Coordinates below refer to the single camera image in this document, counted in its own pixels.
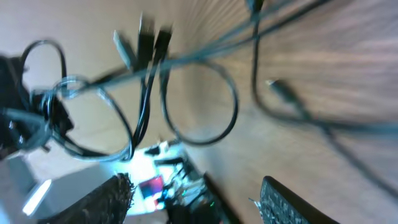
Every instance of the white light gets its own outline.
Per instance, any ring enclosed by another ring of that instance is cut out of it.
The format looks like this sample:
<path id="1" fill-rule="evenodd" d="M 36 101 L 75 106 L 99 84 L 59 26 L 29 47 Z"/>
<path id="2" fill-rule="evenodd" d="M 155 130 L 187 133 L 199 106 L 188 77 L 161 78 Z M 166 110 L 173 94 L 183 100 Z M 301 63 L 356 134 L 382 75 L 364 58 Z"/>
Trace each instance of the white light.
<path id="1" fill-rule="evenodd" d="M 36 209 L 38 204 L 42 201 L 45 193 L 48 191 L 49 187 L 51 185 L 51 180 L 46 180 L 30 197 L 30 199 L 27 201 L 25 207 L 22 209 L 22 211 L 26 215 L 31 215 L 33 211 Z"/>

